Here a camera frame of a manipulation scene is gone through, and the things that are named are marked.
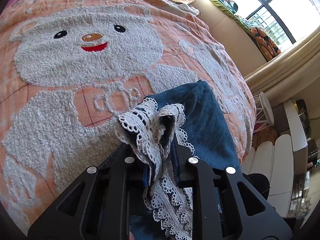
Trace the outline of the peach bear bedspread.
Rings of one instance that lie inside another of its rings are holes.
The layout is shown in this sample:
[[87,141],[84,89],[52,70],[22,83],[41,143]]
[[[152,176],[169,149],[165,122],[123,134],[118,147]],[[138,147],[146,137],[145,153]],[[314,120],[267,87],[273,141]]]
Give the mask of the peach bear bedspread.
[[164,0],[21,0],[1,14],[1,203],[26,235],[87,166],[119,145],[117,116],[206,81],[249,152],[253,96],[199,18]]

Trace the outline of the blue jeans with white lace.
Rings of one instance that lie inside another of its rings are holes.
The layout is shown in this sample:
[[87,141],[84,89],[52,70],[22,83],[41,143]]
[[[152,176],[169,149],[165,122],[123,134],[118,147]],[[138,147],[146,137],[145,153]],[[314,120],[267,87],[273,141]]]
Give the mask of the blue jeans with white lace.
[[176,185],[173,142],[211,167],[239,170],[251,147],[255,111],[247,87],[217,92],[197,81],[148,95],[118,115],[104,150],[112,155],[123,142],[146,165],[146,182],[129,217],[135,239],[191,239],[193,191]]

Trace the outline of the orange patterned cloth on sill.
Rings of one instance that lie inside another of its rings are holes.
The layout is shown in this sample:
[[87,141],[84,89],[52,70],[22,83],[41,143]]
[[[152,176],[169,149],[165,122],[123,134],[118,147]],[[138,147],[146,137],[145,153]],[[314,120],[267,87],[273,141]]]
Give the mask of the orange patterned cloth on sill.
[[277,44],[263,31],[263,29],[253,27],[250,31],[267,61],[271,61],[281,54],[281,50]]

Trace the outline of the window with dark frame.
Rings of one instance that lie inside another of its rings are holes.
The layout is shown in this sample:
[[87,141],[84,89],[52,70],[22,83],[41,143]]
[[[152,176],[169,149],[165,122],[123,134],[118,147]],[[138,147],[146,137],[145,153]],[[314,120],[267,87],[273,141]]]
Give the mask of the window with dark frame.
[[319,0],[257,0],[246,19],[262,26],[285,51],[319,27]]

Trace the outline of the green window seat cushion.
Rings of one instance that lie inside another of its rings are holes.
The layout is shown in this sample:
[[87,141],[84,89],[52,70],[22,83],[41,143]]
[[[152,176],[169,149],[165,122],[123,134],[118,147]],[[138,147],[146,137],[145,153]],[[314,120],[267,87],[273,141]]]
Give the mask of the green window seat cushion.
[[234,15],[225,5],[223,5],[218,0],[209,0],[213,5],[215,5],[221,12],[223,12],[226,16],[228,16],[231,20],[234,20],[242,29],[251,30],[251,27],[245,22],[245,20],[241,20],[240,17]]

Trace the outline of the cream curtain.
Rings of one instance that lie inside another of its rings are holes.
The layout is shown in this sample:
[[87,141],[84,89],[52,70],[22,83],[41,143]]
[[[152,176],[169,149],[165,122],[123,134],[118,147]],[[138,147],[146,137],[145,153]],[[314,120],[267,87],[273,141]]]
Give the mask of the cream curtain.
[[253,95],[264,92],[276,106],[319,79],[319,28],[245,76]]

